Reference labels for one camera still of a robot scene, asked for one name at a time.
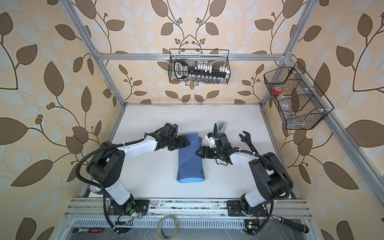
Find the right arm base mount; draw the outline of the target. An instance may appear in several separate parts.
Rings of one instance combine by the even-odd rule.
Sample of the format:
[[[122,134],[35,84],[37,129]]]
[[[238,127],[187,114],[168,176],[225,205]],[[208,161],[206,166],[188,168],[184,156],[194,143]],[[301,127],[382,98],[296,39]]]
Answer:
[[[247,209],[240,200],[227,201],[228,216],[230,217],[267,217],[268,210],[263,205]]]

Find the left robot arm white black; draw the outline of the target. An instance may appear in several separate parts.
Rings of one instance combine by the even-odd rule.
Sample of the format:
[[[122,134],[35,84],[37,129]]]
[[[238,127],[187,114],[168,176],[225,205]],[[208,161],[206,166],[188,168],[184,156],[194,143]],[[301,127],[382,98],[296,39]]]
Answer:
[[[75,174],[81,182],[95,186],[104,197],[123,206],[133,201],[131,193],[120,179],[125,160],[163,148],[174,151],[189,145],[186,135],[178,135],[178,126],[167,123],[152,133],[145,133],[136,141],[121,144],[104,142],[78,162]]]

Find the clear tape roll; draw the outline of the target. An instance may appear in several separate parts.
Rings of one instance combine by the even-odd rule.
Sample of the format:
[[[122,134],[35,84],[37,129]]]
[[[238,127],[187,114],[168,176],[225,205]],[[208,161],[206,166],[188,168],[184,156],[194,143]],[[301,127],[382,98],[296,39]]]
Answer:
[[[173,229],[173,234],[169,237],[163,234],[163,229]],[[179,231],[178,221],[172,216],[163,217],[157,224],[157,235],[160,240],[173,240]]]

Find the black adjustable wrench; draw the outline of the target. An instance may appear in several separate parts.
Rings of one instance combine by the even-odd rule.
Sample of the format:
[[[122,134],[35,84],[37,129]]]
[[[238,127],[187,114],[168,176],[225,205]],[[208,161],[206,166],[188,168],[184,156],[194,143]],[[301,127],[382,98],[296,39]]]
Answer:
[[[258,151],[256,150],[255,146],[252,144],[250,133],[248,133],[246,131],[243,131],[243,133],[244,133],[243,135],[239,134],[241,141],[246,143],[252,152],[255,152],[256,154],[258,154]]]

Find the aluminium mounting rail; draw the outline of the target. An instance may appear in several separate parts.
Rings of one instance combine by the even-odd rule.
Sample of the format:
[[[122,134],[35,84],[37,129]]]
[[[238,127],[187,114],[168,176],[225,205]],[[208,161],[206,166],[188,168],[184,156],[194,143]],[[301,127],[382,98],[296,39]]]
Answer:
[[[252,218],[228,216],[227,201],[237,199],[182,199],[182,198],[138,198],[150,200],[149,210],[141,218],[160,218],[173,216],[180,218]],[[65,217],[98,218],[104,216],[102,198],[74,198],[68,206]],[[310,208],[305,200],[277,200],[274,203],[272,215],[286,219],[312,220]]]

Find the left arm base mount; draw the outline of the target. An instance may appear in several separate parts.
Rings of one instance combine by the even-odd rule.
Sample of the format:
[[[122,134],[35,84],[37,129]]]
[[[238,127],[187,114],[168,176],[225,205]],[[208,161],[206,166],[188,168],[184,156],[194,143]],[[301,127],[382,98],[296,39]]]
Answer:
[[[128,216],[139,214],[143,216],[146,215],[149,210],[149,203],[150,200],[132,200],[123,205],[118,205],[114,200],[111,200],[107,208],[107,213],[113,216],[121,216],[123,214]]]

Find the grey tape dispenser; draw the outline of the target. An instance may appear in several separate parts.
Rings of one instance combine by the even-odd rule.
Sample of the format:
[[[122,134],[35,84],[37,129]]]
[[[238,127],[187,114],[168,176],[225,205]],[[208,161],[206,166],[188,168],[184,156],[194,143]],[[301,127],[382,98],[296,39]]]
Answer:
[[[217,129],[218,132],[223,133],[226,130],[227,123],[224,121],[219,121],[217,122]]]

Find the orange black screwdriver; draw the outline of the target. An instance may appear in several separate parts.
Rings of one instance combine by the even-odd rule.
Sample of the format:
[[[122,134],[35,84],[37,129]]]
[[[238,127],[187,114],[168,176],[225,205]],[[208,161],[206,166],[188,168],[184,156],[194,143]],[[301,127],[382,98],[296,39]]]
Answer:
[[[301,232],[301,233],[305,233],[305,234],[308,234],[309,233],[309,228],[302,224],[302,223],[299,223],[299,222],[296,222],[296,221],[292,221],[292,220],[288,220],[288,219],[285,219],[283,217],[276,217],[276,219],[282,223],[282,224],[285,224],[289,227],[291,227],[292,229],[298,231],[298,232]]]

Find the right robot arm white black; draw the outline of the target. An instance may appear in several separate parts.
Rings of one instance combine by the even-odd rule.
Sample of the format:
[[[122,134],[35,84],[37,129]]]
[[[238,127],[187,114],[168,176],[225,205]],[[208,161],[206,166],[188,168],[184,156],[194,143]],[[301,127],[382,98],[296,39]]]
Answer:
[[[250,133],[240,134],[241,141],[249,151],[232,147],[226,134],[209,133],[208,141],[214,145],[203,146],[196,155],[203,159],[221,161],[221,165],[236,165],[251,171],[256,187],[241,196],[244,212],[250,212],[259,205],[269,204],[274,200],[287,199],[293,187],[293,181],[277,156],[272,153],[260,155],[252,144]]]

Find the black socket set holder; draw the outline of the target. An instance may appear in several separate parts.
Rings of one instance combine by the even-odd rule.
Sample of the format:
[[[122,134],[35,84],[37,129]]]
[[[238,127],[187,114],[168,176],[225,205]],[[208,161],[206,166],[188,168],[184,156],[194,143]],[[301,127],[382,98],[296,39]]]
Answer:
[[[222,81],[230,78],[231,72],[228,68],[220,66],[214,69],[213,65],[194,63],[191,67],[184,60],[176,60],[173,71],[177,79],[189,80],[215,80]]]

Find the light blue wrapping paper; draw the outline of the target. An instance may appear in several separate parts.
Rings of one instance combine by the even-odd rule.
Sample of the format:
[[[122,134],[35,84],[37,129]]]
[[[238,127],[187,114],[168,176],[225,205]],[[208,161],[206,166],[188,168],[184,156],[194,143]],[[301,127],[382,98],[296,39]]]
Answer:
[[[201,148],[202,138],[198,133],[186,135],[190,145],[179,149],[177,181],[181,184],[201,183],[205,180],[202,158],[196,155]]]

